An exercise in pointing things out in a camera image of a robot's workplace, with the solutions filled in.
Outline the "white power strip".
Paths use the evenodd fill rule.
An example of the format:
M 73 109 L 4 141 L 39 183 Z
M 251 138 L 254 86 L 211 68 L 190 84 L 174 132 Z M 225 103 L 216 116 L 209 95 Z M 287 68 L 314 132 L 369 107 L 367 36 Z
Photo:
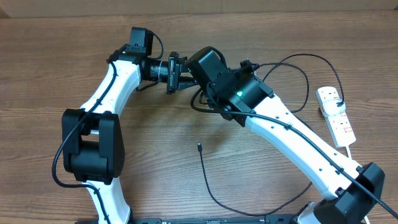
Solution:
M 332 86 L 321 87 L 315 92 L 315 94 L 319 105 L 326 100 L 335 98 L 341 99 L 337 89 Z M 346 110 L 339 115 L 325 117 L 325 121 L 336 147 L 346 147 L 356 141 L 356 137 L 346 114 Z

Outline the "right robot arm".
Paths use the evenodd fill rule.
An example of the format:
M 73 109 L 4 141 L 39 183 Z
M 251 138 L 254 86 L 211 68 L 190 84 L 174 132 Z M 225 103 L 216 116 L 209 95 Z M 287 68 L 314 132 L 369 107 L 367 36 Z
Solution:
M 218 50 L 205 47 L 185 66 L 206 96 L 208 113 L 234 119 L 269 141 L 318 190 L 322 201 L 308 203 L 291 223 L 361 223 L 375 204 L 383 204 L 382 169 L 362 166 L 318 137 L 255 75 L 250 61 L 231 69 Z

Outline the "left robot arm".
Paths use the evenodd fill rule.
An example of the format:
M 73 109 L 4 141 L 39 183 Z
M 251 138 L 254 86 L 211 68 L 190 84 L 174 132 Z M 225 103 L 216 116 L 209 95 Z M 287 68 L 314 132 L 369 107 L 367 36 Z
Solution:
M 57 177 L 57 162 L 63 158 L 67 172 L 77 181 L 75 188 L 86 188 L 93 200 L 96 223 L 133 223 L 130 206 L 125 201 L 119 176 L 125 150 L 119 118 L 134 91 L 143 91 L 144 80 L 149 87 L 166 84 L 168 94 L 195 86 L 188 77 L 181 58 L 172 52 L 168 60 L 153 58 L 153 40 L 158 35 L 149 29 L 133 27 L 129 42 L 115 50 L 107 59 L 108 71 L 103 81 L 78 109 L 67 109 L 62 116 L 62 143 L 52 164 L 54 181 L 67 188 Z

